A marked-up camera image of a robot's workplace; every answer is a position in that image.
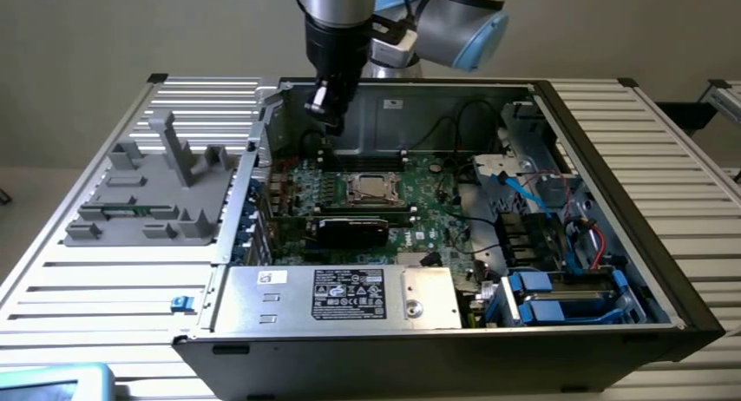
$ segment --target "gray wall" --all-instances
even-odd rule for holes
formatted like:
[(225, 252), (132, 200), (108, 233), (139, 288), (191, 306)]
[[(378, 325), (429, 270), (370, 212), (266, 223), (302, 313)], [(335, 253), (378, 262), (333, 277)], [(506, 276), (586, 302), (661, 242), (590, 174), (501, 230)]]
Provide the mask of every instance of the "gray wall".
[(0, 206), (0, 283), (79, 176), (79, 169), (0, 167), (0, 188), (14, 197)]
[[(705, 78), (741, 77), (737, 3), (509, 0), (478, 75), (632, 76), (693, 98)], [(293, 0), (0, 0), (0, 162), (83, 166), (153, 72), (309, 75)]]

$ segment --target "warning label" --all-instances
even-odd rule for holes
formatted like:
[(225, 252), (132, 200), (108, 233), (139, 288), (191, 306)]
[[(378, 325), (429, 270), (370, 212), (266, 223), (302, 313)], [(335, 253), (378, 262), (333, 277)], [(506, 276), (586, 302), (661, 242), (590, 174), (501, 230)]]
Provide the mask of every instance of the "warning label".
[(311, 316), (317, 320), (386, 318), (382, 269), (318, 269), (314, 271)]

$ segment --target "green circuit board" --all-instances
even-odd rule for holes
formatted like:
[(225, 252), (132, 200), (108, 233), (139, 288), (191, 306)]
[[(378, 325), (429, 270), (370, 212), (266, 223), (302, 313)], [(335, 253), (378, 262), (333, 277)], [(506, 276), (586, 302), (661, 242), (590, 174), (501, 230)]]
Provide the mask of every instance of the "green circuit board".
[[(466, 271), (473, 267), (472, 255), (460, 252), (470, 251), (468, 241), (458, 242), (458, 250), (453, 239), (465, 231), (466, 223), (449, 216), (436, 200), (436, 190), (450, 192), (453, 176), (450, 170), (436, 174), (432, 164), (441, 164), (433, 155), (412, 156), (406, 170), (394, 173), (397, 179), (398, 202), (395, 205), (417, 207), (414, 225), (389, 230), (389, 243), (385, 247), (371, 249), (321, 249), (310, 237), (307, 227), (317, 203), (327, 207), (346, 205), (347, 179), (353, 173), (326, 173), (302, 162), (287, 173), (291, 196), (285, 206), (293, 206), (291, 212), (283, 207), (282, 215), (274, 218), (274, 259), (277, 265), (413, 265), (432, 252), (438, 252), (444, 266), (450, 268), (457, 286), (465, 288)], [(458, 206), (446, 207), (456, 214)]]

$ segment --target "robotic arm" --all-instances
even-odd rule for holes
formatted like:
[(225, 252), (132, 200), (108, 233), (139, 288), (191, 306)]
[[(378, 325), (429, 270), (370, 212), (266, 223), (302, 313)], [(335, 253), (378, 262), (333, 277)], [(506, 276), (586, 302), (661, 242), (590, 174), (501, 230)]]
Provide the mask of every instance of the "robotic arm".
[[(317, 90), (306, 109), (341, 135), (362, 69), (404, 69), (420, 58), (473, 71), (500, 45), (504, 0), (297, 0), (305, 13), (307, 57)], [(389, 12), (406, 8), (394, 21)]]

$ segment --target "slotted metal platform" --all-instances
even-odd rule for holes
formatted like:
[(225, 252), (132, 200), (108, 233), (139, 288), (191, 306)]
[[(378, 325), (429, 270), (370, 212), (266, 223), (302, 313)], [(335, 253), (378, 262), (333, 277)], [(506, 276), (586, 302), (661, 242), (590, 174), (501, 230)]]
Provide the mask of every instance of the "slotted metal platform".
[[(553, 83), (729, 334), (683, 363), (648, 365), (601, 394), (493, 399), (739, 399), (739, 186), (640, 89), (614, 80)], [(146, 116), (157, 108), (174, 109), (179, 137), (194, 150), (221, 143), (239, 152), (258, 118), (259, 90), (255, 78), (170, 78), (138, 96), (0, 287), (0, 371), (102, 361), (116, 374), (122, 399), (214, 400), (170, 348), (173, 335), (194, 326), (198, 317), (171, 314), (170, 300), (179, 295), (201, 298), (215, 246), (100, 250), (66, 248), (59, 241), (72, 209), (106, 173), (104, 152), (112, 142), (128, 136), (143, 150), (162, 149)]]

